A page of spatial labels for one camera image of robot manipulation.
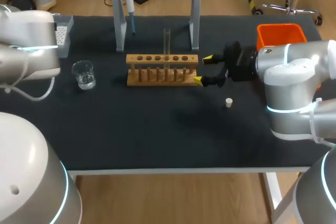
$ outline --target test tube rack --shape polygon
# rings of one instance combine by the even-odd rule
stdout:
[[[127,77],[128,86],[195,86],[198,55],[127,55],[126,63],[130,65]],[[157,65],[155,68],[142,65]]]

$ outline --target black tabletop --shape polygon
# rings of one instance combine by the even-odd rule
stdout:
[[[261,23],[297,23],[309,41],[320,36],[310,17],[201,17],[199,58],[222,53],[228,41],[255,45]],[[115,51],[112,17],[76,17],[69,57],[50,96],[31,102],[0,93],[0,111],[19,115],[41,130],[68,170],[208,167],[307,167],[328,148],[313,141],[275,138],[260,81],[218,87],[127,87],[126,54],[162,54],[163,29],[171,29],[171,53],[190,51],[188,17],[136,17],[136,36],[127,31],[124,53]],[[80,91],[71,66],[94,65],[97,85]],[[214,75],[220,65],[197,67]],[[49,81],[21,84],[43,94]],[[317,96],[332,98],[335,84]],[[225,107],[232,98],[233,106]]]

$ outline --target orange bin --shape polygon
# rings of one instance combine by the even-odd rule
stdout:
[[[258,51],[263,47],[307,42],[301,27],[297,24],[261,24],[257,27],[257,33]]]

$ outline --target test tube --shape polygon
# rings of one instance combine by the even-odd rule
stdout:
[[[163,57],[165,61],[170,59],[170,29],[163,29]],[[164,64],[164,69],[168,69],[169,72],[169,63]]]

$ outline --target white bottle cap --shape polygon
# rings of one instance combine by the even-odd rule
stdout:
[[[231,98],[226,98],[226,100],[225,100],[226,107],[230,108],[231,105],[232,105],[232,102],[233,102],[233,100]]]

